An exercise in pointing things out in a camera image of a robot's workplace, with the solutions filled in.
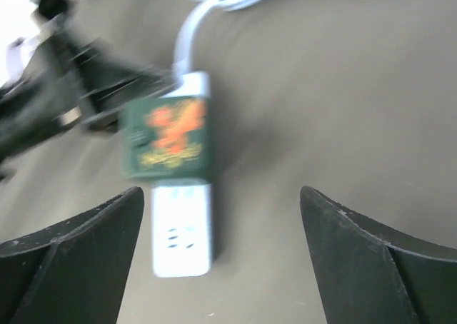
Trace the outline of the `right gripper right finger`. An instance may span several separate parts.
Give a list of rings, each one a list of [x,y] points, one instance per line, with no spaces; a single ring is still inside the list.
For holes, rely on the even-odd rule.
[[[309,186],[300,198],[327,323],[456,322],[456,249],[397,231]]]

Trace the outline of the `dark green cube adapter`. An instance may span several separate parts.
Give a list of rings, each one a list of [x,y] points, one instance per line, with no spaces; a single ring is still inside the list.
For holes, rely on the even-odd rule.
[[[208,98],[186,95],[130,101],[120,113],[119,124],[121,171],[126,178],[213,178]]]

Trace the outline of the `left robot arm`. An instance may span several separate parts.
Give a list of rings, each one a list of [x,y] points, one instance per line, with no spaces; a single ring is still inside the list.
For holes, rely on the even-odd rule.
[[[120,59],[71,29],[71,0],[1,0],[1,158],[74,126],[114,133],[121,110],[176,84],[170,71]]]

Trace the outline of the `light blue power strip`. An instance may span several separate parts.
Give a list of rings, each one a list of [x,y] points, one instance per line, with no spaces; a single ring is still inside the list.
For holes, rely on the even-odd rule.
[[[171,96],[209,99],[210,81],[205,72],[181,76]],[[154,181],[151,189],[153,271],[160,278],[204,275],[212,264],[212,179]]]

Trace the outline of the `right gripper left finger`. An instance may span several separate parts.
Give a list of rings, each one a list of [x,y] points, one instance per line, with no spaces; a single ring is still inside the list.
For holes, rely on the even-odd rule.
[[[1,244],[2,323],[116,323],[144,214],[132,187]]]

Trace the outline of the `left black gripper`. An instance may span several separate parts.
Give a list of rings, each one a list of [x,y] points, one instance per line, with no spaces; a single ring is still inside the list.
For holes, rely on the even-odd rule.
[[[95,44],[81,43],[66,17],[46,22],[38,47],[44,71],[1,89],[1,159],[19,155],[80,125],[118,130],[119,114],[135,99],[158,98],[176,87],[169,71],[115,66]]]

